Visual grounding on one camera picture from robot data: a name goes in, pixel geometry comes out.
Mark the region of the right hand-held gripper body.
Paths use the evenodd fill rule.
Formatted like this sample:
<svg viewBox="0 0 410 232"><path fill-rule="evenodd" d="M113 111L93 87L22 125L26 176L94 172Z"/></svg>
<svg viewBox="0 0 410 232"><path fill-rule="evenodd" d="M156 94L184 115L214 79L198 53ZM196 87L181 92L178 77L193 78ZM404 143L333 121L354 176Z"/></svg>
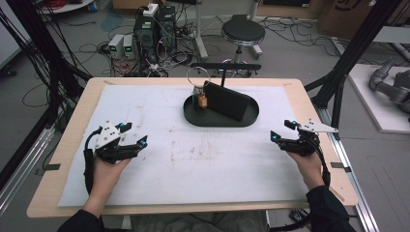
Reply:
<svg viewBox="0 0 410 232"><path fill-rule="evenodd" d="M298 154L302 157L311 155L320 148L319 132L338 132L338 129L325 125L321 122L308 119L300 124L295 130L298 132L297 139L283 138L283 143L279 146L282 151Z"/></svg>

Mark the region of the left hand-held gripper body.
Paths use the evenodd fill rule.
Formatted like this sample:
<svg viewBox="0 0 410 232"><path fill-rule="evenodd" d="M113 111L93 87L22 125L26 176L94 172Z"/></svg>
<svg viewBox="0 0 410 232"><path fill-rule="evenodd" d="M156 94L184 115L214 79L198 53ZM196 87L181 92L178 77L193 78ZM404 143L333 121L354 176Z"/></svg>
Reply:
<svg viewBox="0 0 410 232"><path fill-rule="evenodd" d="M135 158L138 154L132 151L132 145L120 146L121 135L117 129L107 121L102 126L102 131L95 144L95 154L101 160L116 163L120 160Z"/></svg>

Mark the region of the black rectangular case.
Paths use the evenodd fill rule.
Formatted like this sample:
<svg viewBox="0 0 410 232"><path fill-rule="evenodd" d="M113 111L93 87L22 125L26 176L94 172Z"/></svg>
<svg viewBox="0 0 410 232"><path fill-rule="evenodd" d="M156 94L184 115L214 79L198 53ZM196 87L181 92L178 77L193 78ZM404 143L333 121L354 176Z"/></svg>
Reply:
<svg viewBox="0 0 410 232"><path fill-rule="evenodd" d="M204 93L208 99L208 108L237 121L244 118L250 102L248 95L209 81L205 82Z"/></svg>

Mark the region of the black oval tray with hanger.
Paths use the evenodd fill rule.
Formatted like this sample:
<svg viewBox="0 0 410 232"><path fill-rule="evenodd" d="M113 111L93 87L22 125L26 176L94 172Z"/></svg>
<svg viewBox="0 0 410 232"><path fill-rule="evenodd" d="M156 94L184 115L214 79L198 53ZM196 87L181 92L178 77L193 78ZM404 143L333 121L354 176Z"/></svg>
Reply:
<svg viewBox="0 0 410 232"><path fill-rule="evenodd" d="M193 63L190 66L193 69L204 71L208 69L222 71L222 78L220 84L218 84L222 87L225 87L225 76L228 70L256 72L261 69L261 66L258 64ZM208 77L206 81L212 82L211 77ZM252 97L250 97L245 116L241 121L234 120L208 108L208 99L204 93L205 82L200 85L193 85L191 96L187 97L184 102L184 116L189 123L198 127L244 128L252 125L256 121L259 115L259 105Z"/></svg>

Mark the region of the person's right hand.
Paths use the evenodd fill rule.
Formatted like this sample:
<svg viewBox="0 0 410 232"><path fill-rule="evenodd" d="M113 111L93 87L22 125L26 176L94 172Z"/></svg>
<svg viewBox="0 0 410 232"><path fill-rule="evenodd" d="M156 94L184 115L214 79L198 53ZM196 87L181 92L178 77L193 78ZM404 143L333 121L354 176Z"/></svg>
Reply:
<svg viewBox="0 0 410 232"><path fill-rule="evenodd" d="M324 181L322 179L322 164L316 153L312 153L305 157L291 152L288 152L288 155L296 162L309 190L324 186Z"/></svg>

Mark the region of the white table mat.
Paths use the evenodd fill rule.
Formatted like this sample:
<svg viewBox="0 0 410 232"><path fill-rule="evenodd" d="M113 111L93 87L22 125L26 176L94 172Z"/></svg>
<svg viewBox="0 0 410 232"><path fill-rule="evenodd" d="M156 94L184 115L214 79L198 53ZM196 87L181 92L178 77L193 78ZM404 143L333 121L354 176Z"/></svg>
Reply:
<svg viewBox="0 0 410 232"><path fill-rule="evenodd" d="M244 128L204 128L184 117L191 88L183 85L107 85L83 133L110 121L132 123L122 144L142 136L148 146L123 171L108 200L111 206L177 206L219 203L298 203L307 188L295 162L270 139L297 133L285 120L310 117L308 97L292 86L241 86L259 105L256 121Z"/></svg>

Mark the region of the white power supply box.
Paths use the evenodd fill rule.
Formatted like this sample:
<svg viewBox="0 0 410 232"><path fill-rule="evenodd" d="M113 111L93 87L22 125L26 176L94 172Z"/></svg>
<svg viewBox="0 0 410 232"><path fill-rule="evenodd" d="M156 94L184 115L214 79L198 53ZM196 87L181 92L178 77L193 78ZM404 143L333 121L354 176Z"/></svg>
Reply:
<svg viewBox="0 0 410 232"><path fill-rule="evenodd" d="M121 59L124 55L124 36L115 35L108 43L108 48L112 58Z"/></svg>
<svg viewBox="0 0 410 232"><path fill-rule="evenodd" d="M135 58L134 42L132 35L125 35L123 40L123 48L125 57L128 59Z"/></svg>

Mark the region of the grey metal stand leg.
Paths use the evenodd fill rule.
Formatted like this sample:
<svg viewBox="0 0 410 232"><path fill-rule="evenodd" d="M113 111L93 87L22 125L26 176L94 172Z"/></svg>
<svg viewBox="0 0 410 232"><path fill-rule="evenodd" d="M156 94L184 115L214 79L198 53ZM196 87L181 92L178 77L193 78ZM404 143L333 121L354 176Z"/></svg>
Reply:
<svg viewBox="0 0 410 232"><path fill-rule="evenodd" d="M255 17L257 14L257 9L258 9L260 0L251 0L251 1L252 3L251 3L250 10L249 10L249 19L251 21L255 21ZM263 51L261 50L258 44L254 45L252 49L256 55L256 58L259 58L263 54Z"/></svg>
<svg viewBox="0 0 410 232"><path fill-rule="evenodd" d="M201 7L202 0L195 0L195 31L193 34L200 59L205 61L208 59L208 52L201 37Z"/></svg>

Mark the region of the large black computer tower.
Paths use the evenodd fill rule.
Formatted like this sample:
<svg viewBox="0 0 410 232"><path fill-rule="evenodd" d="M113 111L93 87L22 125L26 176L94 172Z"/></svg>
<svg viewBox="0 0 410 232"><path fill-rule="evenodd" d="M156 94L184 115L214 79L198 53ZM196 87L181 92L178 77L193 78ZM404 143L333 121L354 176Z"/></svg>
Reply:
<svg viewBox="0 0 410 232"><path fill-rule="evenodd" d="M150 16L139 15L136 19L133 32L142 60L156 64L158 62L157 44L158 24Z"/></svg>

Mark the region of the slim black computer tower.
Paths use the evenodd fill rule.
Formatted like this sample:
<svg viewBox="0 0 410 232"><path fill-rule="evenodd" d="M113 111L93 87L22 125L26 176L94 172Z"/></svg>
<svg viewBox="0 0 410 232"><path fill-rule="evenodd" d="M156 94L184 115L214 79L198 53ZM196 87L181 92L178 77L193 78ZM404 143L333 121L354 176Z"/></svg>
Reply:
<svg viewBox="0 0 410 232"><path fill-rule="evenodd" d="M162 6L158 14L161 41L165 50L171 51L176 47L175 36L176 9L174 6Z"/></svg>

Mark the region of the white power adapter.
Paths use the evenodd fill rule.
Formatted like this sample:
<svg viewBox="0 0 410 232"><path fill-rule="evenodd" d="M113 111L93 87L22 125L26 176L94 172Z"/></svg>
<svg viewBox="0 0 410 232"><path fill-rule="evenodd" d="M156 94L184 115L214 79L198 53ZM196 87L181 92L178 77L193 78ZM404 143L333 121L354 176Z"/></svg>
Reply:
<svg viewBox="0 0 410 232"><path fill-rule="evenodd" d="M158 11L158 9L159 9L158 4L150 3L148 5L147 10L143 11L143 15L153 17L156 14L156 12Z"/></svg>

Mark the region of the large cardboard box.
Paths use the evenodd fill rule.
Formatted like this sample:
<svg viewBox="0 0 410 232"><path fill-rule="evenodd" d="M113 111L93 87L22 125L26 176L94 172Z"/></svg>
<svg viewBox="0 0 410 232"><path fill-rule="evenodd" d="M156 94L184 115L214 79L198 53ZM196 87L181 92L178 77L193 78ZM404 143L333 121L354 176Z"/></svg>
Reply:
<svg viewBox="0 0 410 232"><path fill-rule="evenodd" d="M324 0L324 8L317 19L319 34L352 39L364 23L377 0ZM410 43L410 0L400 0L400 5L378 32L375 42Z"/></svg>

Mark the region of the white round table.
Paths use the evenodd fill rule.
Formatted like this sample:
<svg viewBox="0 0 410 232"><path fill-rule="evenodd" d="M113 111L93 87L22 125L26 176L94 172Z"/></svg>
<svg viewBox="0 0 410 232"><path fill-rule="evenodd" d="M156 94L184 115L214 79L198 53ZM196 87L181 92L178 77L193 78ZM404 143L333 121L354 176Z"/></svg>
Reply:
<svg viewBox="0 0 410 232"><path fill-rule="evenodd" d="M94 3L95 0L44 0L41 4L41 11L44 14L67 13Z"/></svg>

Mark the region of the aluminium rail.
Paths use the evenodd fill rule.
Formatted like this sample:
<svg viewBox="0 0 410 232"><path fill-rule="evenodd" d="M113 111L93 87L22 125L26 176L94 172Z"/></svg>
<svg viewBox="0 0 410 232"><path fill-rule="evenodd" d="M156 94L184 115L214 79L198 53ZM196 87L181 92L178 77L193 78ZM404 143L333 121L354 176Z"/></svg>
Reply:
<svg viewBox="0 0 410 232"><path fill-rule="evenodd" d="M320 139L327 166L332 173L332 192L342 201L344 206L354 209L355 216L364 232L380 232L338 133L321 132ZM345 166L350 166L352 172L345 173L340 169L332 170L332 161L342 162Z"/></svg>
<svg viewBox="0 0 410 232"><path fill-rule="evenodd" d="M28 147L28 150L23 153L22 161L12 173L6 185L0 190L0 217L7 211L17 192L43 155L54 133L55 128L43 129Z"/></svg>

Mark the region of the white wall panel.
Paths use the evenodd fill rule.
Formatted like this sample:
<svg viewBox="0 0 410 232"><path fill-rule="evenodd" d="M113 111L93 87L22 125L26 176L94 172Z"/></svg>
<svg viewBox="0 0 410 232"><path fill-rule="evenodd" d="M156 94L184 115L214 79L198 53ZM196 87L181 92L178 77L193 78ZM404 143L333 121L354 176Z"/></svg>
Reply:
<svg viewBox="0 0 410 232"><path fill-rule="evenodd" d="M5 16L21 33L24 39L31 41L28 33L25 31L6 0L0 0L0 11L3 11ZM0 70L3 69L18 54L19 51L20 47L16 43L15 39L0 22Z"/></svg>

